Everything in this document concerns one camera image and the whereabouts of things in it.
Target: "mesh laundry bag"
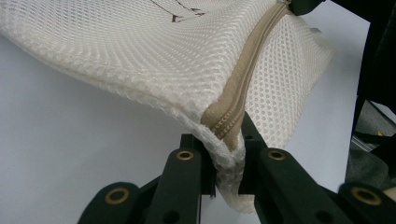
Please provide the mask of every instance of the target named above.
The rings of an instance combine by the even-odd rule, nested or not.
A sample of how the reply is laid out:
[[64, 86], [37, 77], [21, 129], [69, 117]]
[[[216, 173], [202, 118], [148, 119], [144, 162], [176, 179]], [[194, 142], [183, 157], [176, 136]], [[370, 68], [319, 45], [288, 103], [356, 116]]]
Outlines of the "mesh laundry bag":
[[276, 0], [0, 0], [0, 32], [41, 62], [160, 108], [204, 142], [231, 207], [246, 110], [283, 147], [333, 56]]

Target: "zipper teeth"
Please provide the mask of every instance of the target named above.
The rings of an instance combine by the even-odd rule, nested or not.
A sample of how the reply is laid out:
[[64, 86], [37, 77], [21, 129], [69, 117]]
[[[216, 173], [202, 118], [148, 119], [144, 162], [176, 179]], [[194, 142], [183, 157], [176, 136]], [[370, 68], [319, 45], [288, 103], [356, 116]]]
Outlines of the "zipper teeth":
[[227, 110], [227, 112], [221, 117], [221, 119], [214, 126], [210, 128], [212, 133], [214, 133], [217, 138], [222, 139], [243, 115], [243, 112], [245, 110], [244, 107], [244, 103], [246, 100], [245, 95], [247, 94], [248, 91], [247, 86], [250, 83], [255, 64], [259, 57], [259, 53], [262, 49], [263, 43], [265, 42], [264, 37], [268, 36], [268, 33], [272, 31], [272, 28], [275, 26], [275, 23], [278, 21], [279, 16], [283, 15], [283, 12], [286, 9], [287, 9], [287, 4], [279, 5], [279, 7], [274, 12], [274, 14], [271, 16], [271, 19], [263, 28], [262, 36], [259, 40], [259, 44], [251, 54], [246, 72], [243, 75], [242, 84], [239, 85], [239, 88], [237, 90], [236, 93], [237, 99], [234, 101], [230, 109]]

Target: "white mesh fabric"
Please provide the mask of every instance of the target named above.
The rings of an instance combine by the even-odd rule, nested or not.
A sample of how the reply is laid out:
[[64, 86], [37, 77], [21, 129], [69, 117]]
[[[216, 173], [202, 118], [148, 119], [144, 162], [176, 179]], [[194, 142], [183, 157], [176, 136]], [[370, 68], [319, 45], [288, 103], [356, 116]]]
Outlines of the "white mesh fabric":
[[[218, 187], [227, 203], [238, 211], [251, 212], [251, 197], [236, 195], [245, 157], [241, 134], [239, 147], [230, 152], [200, 119], [222, 94], [251, 30], [275, 2], [0, 0], [0, 33], [69, 76], [160, 108], [180, 121], [211, 154], [218, 169]], [[283, 50], [298, 56], [289, 59], [289, 52]], [[270, 145], [286, 143], [309, 88], [330, 55], [329, 49], [317, 46], [304, 23], [295, 17], [283, 19], [272, 32], [247, 100], [247, 111], [264, 139], [269, 137]], [[291, 85], [288, 78], [297, 82]], [[278, 82], [276, 88], [256, 92], [267, 81]], [[282, 104], [288, 114], [288, 120], [281, 124], [274, 119], [276, 104]]]

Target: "beige zipper tape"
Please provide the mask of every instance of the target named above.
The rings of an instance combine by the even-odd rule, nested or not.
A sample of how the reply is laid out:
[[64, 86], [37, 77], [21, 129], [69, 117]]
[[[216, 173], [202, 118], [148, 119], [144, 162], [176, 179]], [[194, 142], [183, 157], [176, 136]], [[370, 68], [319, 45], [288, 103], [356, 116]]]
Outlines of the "beige zipper tape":
[[286, 15], [288, 6], [276, 3], [259, 20], [247, 38], [242, 53], [217, 102], [204, 112], [201, 123], [222, 139], [228, 149], [236, 149], [237, 135], [245, 115], [248, 86], [260, 56], [262, 45], [275, 25]]

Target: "white table surface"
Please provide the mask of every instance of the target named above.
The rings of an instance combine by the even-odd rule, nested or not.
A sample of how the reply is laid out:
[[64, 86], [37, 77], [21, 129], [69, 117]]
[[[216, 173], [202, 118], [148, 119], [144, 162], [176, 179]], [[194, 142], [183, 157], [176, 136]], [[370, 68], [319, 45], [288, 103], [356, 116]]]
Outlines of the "white table surface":
[[[331, 190], [347, 167], [361, 55], [369, 23], [328, 1], [305, 16], [338, 49], [309, 95], [290, 151]], [[161, 111], [74, 80], [0, 35], [0, 223], [76, 223], [104, 186], [143, 186], [186, 133]], [[202, 223], [260, 223], [220, 196]]]

